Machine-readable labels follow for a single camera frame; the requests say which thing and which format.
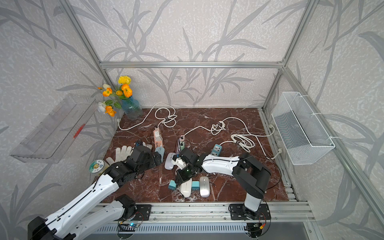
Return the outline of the teal usb charger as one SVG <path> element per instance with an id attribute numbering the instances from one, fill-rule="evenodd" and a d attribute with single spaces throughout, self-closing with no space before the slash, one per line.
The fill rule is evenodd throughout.
<path id="1" fill-rule="evenodd" d="M 199 191 L 199 190 L 200 190 L 200 182 L 192 181 L 192 191 Z"/>
<path id="2" fill-rule="evenodd" d="M 175 182 L 174 180 L 171 180 L 171 181 L 170 181 L 170 183 L 169 183 L 169 185 L 168 185 L 168 189 L 170 189 L 170 190 L 172 190 L 172 191 L 174 191 L 174 190 L 177 189 L 177 184 L 176 184 L 176 182 Z"/>

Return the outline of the lavender white wireless mouse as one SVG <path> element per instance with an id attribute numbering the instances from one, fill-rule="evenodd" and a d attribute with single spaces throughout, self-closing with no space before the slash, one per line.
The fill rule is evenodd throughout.
<path id="1" fill-rule="evenodd" d="M 165 169 L 172 170 L 175 166 L 175 161 L 173 160 L 176 153 L 169 153 L 165 161 Z"/>

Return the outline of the teal power strip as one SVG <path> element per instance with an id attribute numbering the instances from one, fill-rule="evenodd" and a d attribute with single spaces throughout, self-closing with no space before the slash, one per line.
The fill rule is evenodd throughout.
<path id="1" fill-rule="evenodd" d="M 215 146 L 213 147 L 213 149 L 211 151 L 211 155 L 218 157 L 222 151 L 222 148 L 223 147 L 221 145 L 215 144 Z"/>

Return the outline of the silver wireless mouse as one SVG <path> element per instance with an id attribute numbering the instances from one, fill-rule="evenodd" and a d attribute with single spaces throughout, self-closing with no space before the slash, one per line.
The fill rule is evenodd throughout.
<path id="1" fill-rule="evenodd" d="M 202 176 L 199 179 L 199 186 L 200 186 L 200 195 L 203 198 L 207 198 L 210 196 L 211 190 L 210 190 L 210 181 L 209 178 L 206 176 Z"/>

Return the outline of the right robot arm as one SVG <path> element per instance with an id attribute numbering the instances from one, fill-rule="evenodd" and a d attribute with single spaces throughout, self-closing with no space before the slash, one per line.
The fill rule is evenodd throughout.
<path id="1" fill-rule="evenodd" d="M 189 148 L 183 149 L 177 159 L 186 165 L 176 173 L 177 186 L 189 181 L 201 172 L 232 176 L 246 191 L 244 209 L 258 211 L 271 178 L 271 171 L 247 152 L 235 157 L 219 157 L 212 154 L 197 155 Z"/>

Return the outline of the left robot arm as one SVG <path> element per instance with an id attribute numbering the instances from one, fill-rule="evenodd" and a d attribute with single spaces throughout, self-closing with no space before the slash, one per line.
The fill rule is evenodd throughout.
<path id="1" fill-rule="evenodd" d="M 28 224 L 29 240 L 83 240 L 114 220 L 130 220 L 139 214 L 136 203 L 127 195 L 117 197 L 93 214 L 90 211 L 110 194 L 146 170 L 162 164 L 165 149 L 152 152 L 137 146 L 124 161 L 110 165 L 97 181 L 67 205 L 46 218 L 36 217 Z"/>

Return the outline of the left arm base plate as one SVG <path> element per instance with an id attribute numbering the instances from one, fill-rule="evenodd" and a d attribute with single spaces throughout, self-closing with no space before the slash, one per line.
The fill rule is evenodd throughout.
<path id="1" fill-rule="evenodd" d="M 124 210 L 120 221 L 148 221 L 151 214 L 152 205 L 134 205 L 129 206 Z"/>

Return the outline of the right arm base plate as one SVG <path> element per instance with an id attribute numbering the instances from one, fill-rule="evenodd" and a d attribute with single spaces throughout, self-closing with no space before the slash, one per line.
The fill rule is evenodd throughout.
<path id="1" fill-rule="evenodd" d="M 249 210 L 244 204 L 230 204 L 228 210 L 231 220 L 271 220 L 269 205 L 262 202 L 256 211 Z"/>

